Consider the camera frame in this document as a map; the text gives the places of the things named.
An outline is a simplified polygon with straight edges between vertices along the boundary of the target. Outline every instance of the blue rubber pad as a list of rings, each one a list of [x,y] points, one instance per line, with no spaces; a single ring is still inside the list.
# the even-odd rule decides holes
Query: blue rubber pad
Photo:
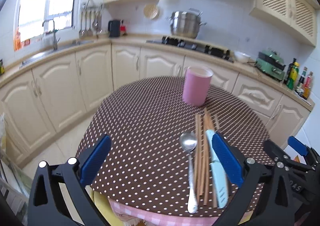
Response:
[[[80,184],[85,187],[86,185],[92,184],[92,181],[97,176],[97,173],[103,164],[106,156],[111,149],[111,139],[105,135],[99,141],[91,155],[87,158],[81,168]]]
[[[288,138],[288,144],[301,156],[306,156],[308,154],[306,146],[302,144],[299,140],[297,140],[295,137],[291,136],[290,138]]]
[[[219,134],[213,135],[212,147],[228,175],[230,182],[241,187],[244,182],[242,167]]]

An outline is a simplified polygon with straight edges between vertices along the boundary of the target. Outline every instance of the pot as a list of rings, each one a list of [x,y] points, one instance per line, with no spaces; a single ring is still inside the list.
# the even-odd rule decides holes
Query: pot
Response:
[[[171,34],[187,38],[196,38],[199,33],[200,26],[206,24],[201,22],[201,14],[202,12],[200,14],[187,11],[172,12],[170,17]]]

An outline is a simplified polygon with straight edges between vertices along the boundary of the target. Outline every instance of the brown tablecloth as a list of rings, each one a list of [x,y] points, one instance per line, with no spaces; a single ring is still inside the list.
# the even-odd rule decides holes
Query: brown tablecloth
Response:
[[[106,98],[90,123],[77,150],[91,146],[108,134],[112,148],[101,166],[93,190],[142,210],[175,216],[219,216],[212,199],[196,214],[187,211],[188,158],[179,136],[195,129],[195,114],[207,107],[218,115],[220,129],[230,145],[262,164],[272,160],[262,149],[269,139],[265,126],[244,102],[229,92],[210,86],[204,106],[182,101],[184,78],[156,77],[125,85]],[[232,185],[232,199],[236,192]],[[255,208],[262,186],[257,189],[248,211]]]

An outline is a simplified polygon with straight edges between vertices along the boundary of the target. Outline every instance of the pink gingham fabric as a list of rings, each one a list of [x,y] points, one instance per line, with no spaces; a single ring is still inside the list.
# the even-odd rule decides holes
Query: pink gingham fabric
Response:
[[[219,217],[178,217],[143,211],[127,205],[123,205],[109,199],[111,208],[125,226],[136,225],[140,220],[148,226],[211,226]],[[252,212],[244,215],[243,219],[251,217]]]

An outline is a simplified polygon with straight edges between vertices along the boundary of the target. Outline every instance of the metal bolt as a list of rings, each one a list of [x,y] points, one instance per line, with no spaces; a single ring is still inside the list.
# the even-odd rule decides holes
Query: metal bolt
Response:
[[[77,159],[75,157],[72,157],[68,160],[69,165],[74,165],[77,162]]]
[[[41,168],[44,168],[46,165],[47,165],[47,162],[46,162],[46,161],[41,161],[41,162],[39,163],[39,167],[41,167]]]
[[[253,165],[255,162],[256,162],[256,160],[254,160],[254,158],[252,158],[252,157],[248,157],[247,158],[247,163],[248,164]]]
[[[279,168],[284,168],[284,164],[283,164],[282,162],[278,162],[278,163],[277,163],[277,167],[279,167]]]

